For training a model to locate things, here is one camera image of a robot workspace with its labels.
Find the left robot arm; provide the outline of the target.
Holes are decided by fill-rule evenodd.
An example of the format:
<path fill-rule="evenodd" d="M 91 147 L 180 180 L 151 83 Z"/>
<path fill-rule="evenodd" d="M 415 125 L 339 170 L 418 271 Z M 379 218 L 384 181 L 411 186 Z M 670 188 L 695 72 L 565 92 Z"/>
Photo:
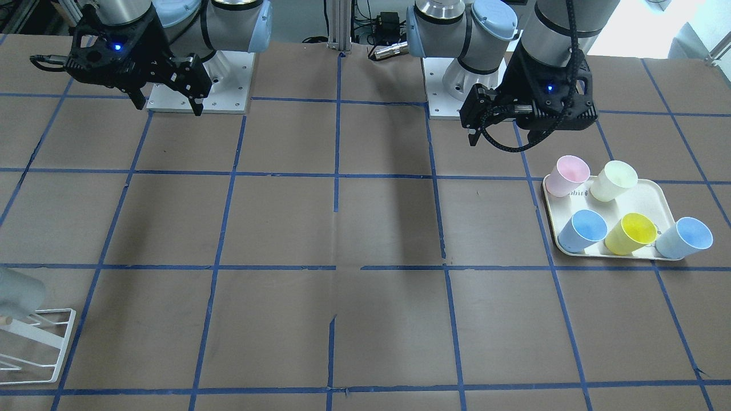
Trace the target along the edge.
<path fill-rule="evenodd" d="M 410 54 L 451 58 L 444 85 L 461 101 L 468 142 L 523 152 L 552 132 L 582 131 L 599 114 L 585 53 L 617 1 L 537 1 L 521 34 L 504 1 L 416 1 L 405 28 Z"/>

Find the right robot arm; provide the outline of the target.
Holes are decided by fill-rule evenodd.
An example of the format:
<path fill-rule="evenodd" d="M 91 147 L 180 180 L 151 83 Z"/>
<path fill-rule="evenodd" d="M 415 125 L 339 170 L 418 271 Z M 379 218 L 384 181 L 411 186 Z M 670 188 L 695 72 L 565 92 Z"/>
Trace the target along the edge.
<path fill-rule="evenodd" d="M 63 1 L 75 21 L 45 72 L 116 89 L 138 110 L 245 114 L 254 58 L 271 41 L 269 1 Z"/>

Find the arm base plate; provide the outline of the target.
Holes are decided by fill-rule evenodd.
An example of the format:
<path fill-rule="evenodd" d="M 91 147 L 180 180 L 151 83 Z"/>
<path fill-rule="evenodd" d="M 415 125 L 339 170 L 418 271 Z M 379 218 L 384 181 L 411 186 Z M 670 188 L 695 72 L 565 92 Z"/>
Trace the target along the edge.
<path fill-rule="evenodd" d="M 209 96 L 203 99 L 204 114 L 246 113 L 256 57 L 257 54 L 219 50 L 204 62 L 212 80 Z M 192 113 L 188 99 L 165 85 L 152 88 L 146 108 L 152 112 Z"/>
<path fill-rule="evenodd" d="M 495 72 L 486 75 L 469 72 L 455 58 L 423 58 L 422 63 L 430 117 L 441 120 L 459 120 L 472 86 L 496 89 L 507 69 L 504 58 Z"/>

